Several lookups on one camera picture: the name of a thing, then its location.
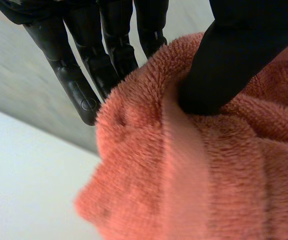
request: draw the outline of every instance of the fuzzy fabric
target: fuzzy fabric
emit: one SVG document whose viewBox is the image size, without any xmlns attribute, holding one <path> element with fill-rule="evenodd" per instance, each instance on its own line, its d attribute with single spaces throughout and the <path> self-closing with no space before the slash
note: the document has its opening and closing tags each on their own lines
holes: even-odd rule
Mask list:
<svg viewBox="0 0 288 240">
<path fill-rule="evenodd" d="M 202 36 L 163 46 L 99 113 L 76 208 L 106 240 L 288 240 L 288 48 L 220 115 L 186 115 L 176 86 Z"/>
</svg>

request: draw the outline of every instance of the orange towel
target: orange towel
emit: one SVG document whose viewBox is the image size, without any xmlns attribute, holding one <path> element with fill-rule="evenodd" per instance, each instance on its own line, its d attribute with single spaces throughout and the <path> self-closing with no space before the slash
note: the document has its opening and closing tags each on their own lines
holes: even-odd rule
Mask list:
<svg viewBox="0 0 288 240">
<path fill-rule="evenodd" d="M 176 83 L 202 36 L 162 47 L 100 111 L 76 207 L 106 240 L 288 240 L 288 48 L 221 115 L 186 115 Z"/>
</svg>

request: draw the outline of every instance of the white surface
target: white surface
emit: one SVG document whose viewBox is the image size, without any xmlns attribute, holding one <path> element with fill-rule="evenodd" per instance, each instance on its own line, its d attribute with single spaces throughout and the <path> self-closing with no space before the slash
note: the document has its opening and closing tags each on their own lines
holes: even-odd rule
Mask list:
<svg viewBox="0 0 288 240">
<path fill-rule="evenodd" d="M 0 113 L 0 240 L 100 240 L 73 206 L 99 161 Z"/>
</svg>

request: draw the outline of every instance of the black object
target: black object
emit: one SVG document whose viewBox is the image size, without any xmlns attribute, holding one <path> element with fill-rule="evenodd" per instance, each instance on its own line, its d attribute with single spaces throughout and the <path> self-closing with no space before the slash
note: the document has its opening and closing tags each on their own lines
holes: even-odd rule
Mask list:
<svg viewBox="0 0 288 240">
<path fill-rule="evenodd" d="M 179 103 L 190 114 L 213 115 L 288 46 L 287 0 L 210 0 L 206 31 Z"/>
<path fill-rule="evenodd" d="M 163 35 L 169 0 L 135 0 L 137 31 L 140 45 L 150 58 L 163 44 L 168 42 Z"/>
<path fill-rule="evenodd" d="M 24 28 L 43 51 L 81 119 L 88 125 L 94 125 L 101 103 L 74 57 L 63 19 L 52 17 L 31 25 L 25 24 Z"/>
<path fill-rule="evenodd" d="M 106 99 L 120 79 L 104 50 L 99 6 L 89 4 L 70 10 L 63 18 L 94 85 L 102 99 Z"/>
<path fill-rule="evenodd" d="M 134 48 L 130 44 L 132 0 L 99 0 L 106 49 L 121 79 L 138 68 Z"/>
<path fill-rule="evenodd" d="M 139 39 L 148 58 L 167 43 L 163 28 L 168 3 L 136 1 Z M 132 0 L 0 0 L 0 10 L 13 23 L 24 25 L 88 125 L 94 125 L 100 101 L 77 64 L 63 20 L 103 100 L 138 67 L 129 39 Z"/>
</svg>

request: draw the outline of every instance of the gray wall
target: gray wall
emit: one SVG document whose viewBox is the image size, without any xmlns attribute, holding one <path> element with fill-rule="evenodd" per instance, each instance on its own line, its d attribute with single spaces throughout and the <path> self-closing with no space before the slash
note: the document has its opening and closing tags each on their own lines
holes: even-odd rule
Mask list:
<svg viewBox="0 0 288 240">
<path fill-rule="evenodd" d="M 170 0 L 164 34 L 171 41 L 205 31 L 212 21 L 208 0 Z M 72 38 L 69 40 L 77 53 Z M 137 36 L 135 14 L 130 40 L 142 65 L 146 59 Z M 82 70 L 90 79 L 83 66 Z M 97 151 L 95 128 L 80 120 L 44 55 L 23 27 L 11 23 L 1 13 L 0 111 L 82 148 Z"/>
</svg>

